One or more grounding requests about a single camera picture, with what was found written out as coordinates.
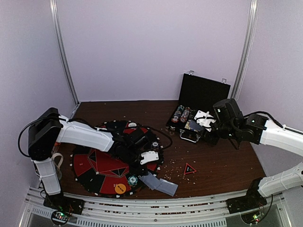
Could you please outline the purple 500 poker chip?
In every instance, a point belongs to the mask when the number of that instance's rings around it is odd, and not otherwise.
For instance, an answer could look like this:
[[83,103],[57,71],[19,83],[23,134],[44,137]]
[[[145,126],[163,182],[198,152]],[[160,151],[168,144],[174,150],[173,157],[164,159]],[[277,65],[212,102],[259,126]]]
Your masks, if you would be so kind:
[[159,147],[159,143],[154,141],[152,144],[151,144],[151,147],[152,148],[158,148]]

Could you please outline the clear dealer button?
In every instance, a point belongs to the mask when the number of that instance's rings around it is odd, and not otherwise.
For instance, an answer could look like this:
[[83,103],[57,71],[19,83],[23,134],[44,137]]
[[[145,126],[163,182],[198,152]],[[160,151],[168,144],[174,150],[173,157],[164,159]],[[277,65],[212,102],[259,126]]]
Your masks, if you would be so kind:
[[130,129],[133,129],[137,126],[137,124],[135,122],[129,122],[127,127],[130,128]]

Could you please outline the orange big blind button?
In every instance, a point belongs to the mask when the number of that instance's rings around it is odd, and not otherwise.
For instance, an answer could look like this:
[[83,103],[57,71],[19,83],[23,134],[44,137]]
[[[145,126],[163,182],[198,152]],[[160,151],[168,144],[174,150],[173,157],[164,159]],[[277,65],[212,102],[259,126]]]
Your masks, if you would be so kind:
[[117,194],[124,194],[126,192],[126,186],[123,183],[115,184],[115,192]]

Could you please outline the dealt blue card pair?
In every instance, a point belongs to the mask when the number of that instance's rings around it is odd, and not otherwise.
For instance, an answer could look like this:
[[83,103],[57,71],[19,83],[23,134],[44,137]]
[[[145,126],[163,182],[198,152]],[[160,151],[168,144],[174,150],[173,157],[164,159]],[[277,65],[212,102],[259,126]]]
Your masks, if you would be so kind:
[[160,179],[160,185],[156,188],[156,190],[165,193],[170,196],[174,196],[178,189],[178,185],[172,182],[169,182],[164,179]]

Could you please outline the grey playing card deck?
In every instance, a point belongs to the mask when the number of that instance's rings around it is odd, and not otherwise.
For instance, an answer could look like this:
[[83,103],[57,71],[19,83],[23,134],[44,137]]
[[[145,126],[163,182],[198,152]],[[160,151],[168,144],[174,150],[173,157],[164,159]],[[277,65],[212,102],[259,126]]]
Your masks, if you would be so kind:
[[195,120],[190,120],[189,121],[189,129],[191,131],[200,132],[204,129],[204,127],[201,126],[200,124],[198,124]]

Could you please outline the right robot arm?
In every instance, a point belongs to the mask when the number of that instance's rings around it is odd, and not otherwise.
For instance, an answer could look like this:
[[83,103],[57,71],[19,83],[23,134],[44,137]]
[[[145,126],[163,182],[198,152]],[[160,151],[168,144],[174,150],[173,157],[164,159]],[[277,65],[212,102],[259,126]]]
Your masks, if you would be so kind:
[[[224,99],[213,105],[214,115],[205,113],[196,117],[196,122],[206,129],[204,137],[217,142],[219,138],[230,142],[236,141],[235,149],[239,149],[242,141],[256,145],[269,145],[281,148],[302,156],[303,132],[279,123],[272,115],[264,111],[256,111],[243,115],[235,99]],[[270,177],[255,179],[243,197],[246,208],[254,208],[261,197],[302,186],[303,164],[298,165]]]

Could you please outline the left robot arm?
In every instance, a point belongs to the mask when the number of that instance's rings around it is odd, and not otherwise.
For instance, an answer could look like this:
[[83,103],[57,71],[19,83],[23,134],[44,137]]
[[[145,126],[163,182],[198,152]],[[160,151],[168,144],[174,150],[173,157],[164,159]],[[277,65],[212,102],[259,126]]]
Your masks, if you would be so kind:
[[58,210],[68,206],[56,173],[54,147],[63,143],[75,146],[72,167],[76,179],[89,192],[112,195],[117,180],[127,189],[142,184],[142,177],[153,176],[152,166],[163,163],[166,147],[157,130],[134,121],[113,120],[93,126],[82,118],[68,118],[54,107],[27,124],[25,157],[31,159],[49,201]]

